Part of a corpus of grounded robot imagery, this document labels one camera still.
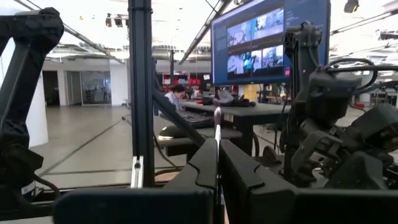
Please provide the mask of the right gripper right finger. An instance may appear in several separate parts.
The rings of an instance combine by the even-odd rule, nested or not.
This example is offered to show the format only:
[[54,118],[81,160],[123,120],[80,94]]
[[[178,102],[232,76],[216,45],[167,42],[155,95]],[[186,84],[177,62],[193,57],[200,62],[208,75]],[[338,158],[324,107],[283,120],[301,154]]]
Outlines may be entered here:
[[397,190],[298,188],[229,140],[220,169],[230,224],[398,224]]

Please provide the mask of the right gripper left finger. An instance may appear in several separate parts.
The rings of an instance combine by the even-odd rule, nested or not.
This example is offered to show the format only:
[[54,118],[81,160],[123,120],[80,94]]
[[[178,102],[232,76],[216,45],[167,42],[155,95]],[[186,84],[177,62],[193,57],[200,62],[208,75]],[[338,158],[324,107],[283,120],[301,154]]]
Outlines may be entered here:
[[218,143],[207,139],[162,188],[84,189],[55,204],[54,224],[215,224]]

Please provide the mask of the black computer mouse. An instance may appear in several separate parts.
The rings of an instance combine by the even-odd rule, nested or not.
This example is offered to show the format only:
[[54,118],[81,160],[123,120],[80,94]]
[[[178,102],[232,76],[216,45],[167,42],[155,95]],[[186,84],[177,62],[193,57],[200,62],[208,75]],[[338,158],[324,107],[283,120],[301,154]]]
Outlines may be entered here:
[[175,138],[186,138],[187,135],[184,131],[180,130],[178,127],[174,125],[166,126],[161,129],[159,132],[158,138],[160,140],[168,140],[168,139],[175,139]]

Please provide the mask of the black keyboard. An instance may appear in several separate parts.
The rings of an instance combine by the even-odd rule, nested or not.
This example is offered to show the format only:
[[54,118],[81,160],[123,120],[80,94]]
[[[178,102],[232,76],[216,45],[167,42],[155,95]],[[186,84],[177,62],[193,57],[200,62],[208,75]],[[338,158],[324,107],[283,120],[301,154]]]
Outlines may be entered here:
[[177,110],[181,116],[193,128],[210,128],[214,126],[214,119],[207,114],[194,113],[191,111]]

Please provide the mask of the dark grey desk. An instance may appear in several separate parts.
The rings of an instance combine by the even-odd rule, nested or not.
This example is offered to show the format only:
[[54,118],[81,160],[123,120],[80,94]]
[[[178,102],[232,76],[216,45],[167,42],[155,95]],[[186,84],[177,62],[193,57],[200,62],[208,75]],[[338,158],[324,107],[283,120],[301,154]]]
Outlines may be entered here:
[[[182,103],[185,111],[207,114],[213,117],[217,108],[215,105],[201,105],[194,101]],[[253,126],[261,124],[278,123],[281,118],[286,118],[290,107],[281,105],[259,103],[255,107],[221,107],[221,138],[229,139],[246,154],[252,154],[252,141],[254,137]],[[159,116],[172,122],[180,130],[184,131],[193,145],[201,147],[207,138],[213,138],[214,126],[210,128],[193,128],[181,116],[177,114],[174,105],[165,102],[158,107]]]

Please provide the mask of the person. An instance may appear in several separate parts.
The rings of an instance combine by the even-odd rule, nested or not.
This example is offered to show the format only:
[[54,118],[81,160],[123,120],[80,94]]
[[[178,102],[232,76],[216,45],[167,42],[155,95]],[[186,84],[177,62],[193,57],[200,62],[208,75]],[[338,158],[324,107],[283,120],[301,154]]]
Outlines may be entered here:
[[165,94],[165,97],[175,106],[177,110],[183,110],[182,99],[186,95],[186,89],[178,84],[171,88],[171,91]]

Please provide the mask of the black bag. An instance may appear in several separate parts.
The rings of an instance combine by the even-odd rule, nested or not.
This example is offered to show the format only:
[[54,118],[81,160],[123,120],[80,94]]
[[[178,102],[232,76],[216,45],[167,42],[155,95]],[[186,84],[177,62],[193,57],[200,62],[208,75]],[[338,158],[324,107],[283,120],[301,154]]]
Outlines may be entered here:
[[216,90],[214,96],[203,96],[202,105],[215,105],[227,107],[255,107],[256,103],[249,101],[244,95],[234,96],[228,90]]

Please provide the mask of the yellow background sign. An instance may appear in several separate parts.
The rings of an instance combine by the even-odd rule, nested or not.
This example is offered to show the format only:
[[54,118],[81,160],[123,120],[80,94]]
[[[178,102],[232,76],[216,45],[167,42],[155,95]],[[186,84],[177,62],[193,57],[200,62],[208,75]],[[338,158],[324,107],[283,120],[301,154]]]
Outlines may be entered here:
[[243,86],[243,95],[249,101],[257,101],[258,84],[250,84]]

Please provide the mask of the computer monitor blue screen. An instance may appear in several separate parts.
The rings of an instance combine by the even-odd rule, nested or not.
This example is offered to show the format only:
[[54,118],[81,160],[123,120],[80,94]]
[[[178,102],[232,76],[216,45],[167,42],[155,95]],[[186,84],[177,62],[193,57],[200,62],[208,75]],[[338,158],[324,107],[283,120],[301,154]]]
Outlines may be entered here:
[[211,23],[211,63],[215,85],[286,82],[290,60],[282,36],[309,21],[322,30],[320,63],[328,61],[330,0],[253,0]]

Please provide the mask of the black angled support strut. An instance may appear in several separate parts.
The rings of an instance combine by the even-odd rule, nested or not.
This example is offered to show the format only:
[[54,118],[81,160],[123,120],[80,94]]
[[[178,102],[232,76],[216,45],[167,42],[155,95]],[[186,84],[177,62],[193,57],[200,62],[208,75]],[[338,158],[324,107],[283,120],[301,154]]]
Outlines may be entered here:
[[59,43],[64,25],[59,12],[46,7],[0,16],[0,55],[15,43],[0,87],[0,221],[48,214],[50,205],[34,205],[36,182],[59,189],[35,171],[44,158],[29,149],[27,115],[47,54]]

